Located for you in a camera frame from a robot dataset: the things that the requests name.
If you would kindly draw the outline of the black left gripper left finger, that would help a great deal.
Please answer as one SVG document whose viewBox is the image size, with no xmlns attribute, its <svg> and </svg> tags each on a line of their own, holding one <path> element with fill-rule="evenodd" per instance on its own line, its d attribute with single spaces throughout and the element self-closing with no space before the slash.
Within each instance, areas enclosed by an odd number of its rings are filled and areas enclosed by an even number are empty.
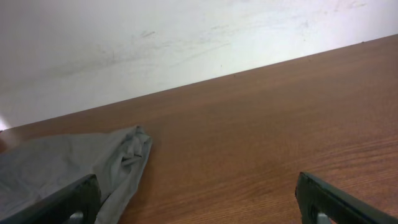
<svg viewBox="0 0 398 224">
<path fill-rule="evenodd" d="M 39 200 L 1 220 L 3 224 L 82 223 L 93 224 L 101 207 L 101 191 L 94 174 Z"/>
</svg>

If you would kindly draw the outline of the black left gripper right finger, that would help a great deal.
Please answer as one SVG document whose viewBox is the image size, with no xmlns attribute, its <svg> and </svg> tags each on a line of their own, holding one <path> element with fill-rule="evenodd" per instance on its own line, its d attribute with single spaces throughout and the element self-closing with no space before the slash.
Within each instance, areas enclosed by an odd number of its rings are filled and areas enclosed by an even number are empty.
<svg viewBox="0 0 398 224">
<path fill-rule="evenodd" d="M 299 174 L 295 197 L 302 223 L 397 224 L 397 218 L 308 172 Z"/>
</svg>

